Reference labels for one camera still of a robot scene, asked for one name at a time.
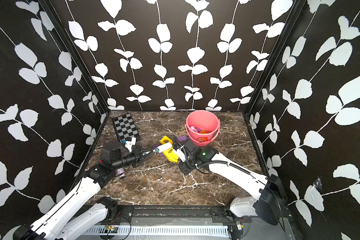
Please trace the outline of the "yellow trowel wooden handle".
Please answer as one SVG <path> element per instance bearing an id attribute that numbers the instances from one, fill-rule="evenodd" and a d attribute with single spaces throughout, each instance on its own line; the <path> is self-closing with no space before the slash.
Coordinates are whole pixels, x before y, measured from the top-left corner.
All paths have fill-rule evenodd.
<path id="1" fill-rule="evenodd" d="M 173 148 L 163 151 L 163 154 L 171 163 L 178 163 L 179 156 L 176 154 Z"/>

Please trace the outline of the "pink plastic bucket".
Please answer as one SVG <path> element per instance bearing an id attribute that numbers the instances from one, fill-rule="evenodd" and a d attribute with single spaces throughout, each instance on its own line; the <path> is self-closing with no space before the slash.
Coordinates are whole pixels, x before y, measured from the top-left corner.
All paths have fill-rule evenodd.
<path id="1" fill-rule="evenodd" d="M 191 130 L 191 126 L 201 130 L 210 131 L 209 134 L 200 134 Z M 219 135 L 221 128 L 220 119 L 212 112 L 198 110 L 191 112 L 185 123 L 185 128 L 190 139 L 199 147 L 212 143 Z"/>

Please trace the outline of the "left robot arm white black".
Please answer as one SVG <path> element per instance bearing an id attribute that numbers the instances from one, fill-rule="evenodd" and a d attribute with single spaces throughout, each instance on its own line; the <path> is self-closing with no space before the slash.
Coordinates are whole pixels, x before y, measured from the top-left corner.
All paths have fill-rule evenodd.
<path id="1" fill-rule="evenodd" d="M 13 234 L 15 240 L 75 240 L 90 227 L 103 220 L 113 222 L 120 217 L 118 203 L 101 198 L 88 212 L 75 214 L 113 178 L 121 176 L 124 167 L 138 167 L 159 149 L 144 149 L 133 142 L 110 142 L 102 148 L 99 161 L 85 172 L 79 183 L 44 216 L 29 227 L 21 226 Z"/>

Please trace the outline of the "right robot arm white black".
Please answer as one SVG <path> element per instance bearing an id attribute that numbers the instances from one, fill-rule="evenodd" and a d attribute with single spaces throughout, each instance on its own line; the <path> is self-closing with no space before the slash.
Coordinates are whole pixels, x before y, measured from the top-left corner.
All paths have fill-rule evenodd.
<path id="1" fill-rule="evenodd" d="M 261 175 L 229 160 L 210 146 L 199 147 L 192 140 L 173 143 L 173 153 L 180 161 L 184 175 L 203 169 L 233 182 L 250 194 L 246 198 L 234 198 L 226 212 L 233 217 L 259 217 L 270 225 L 278 225 L 288 200 L 281 179 L 276 175 Z"/>

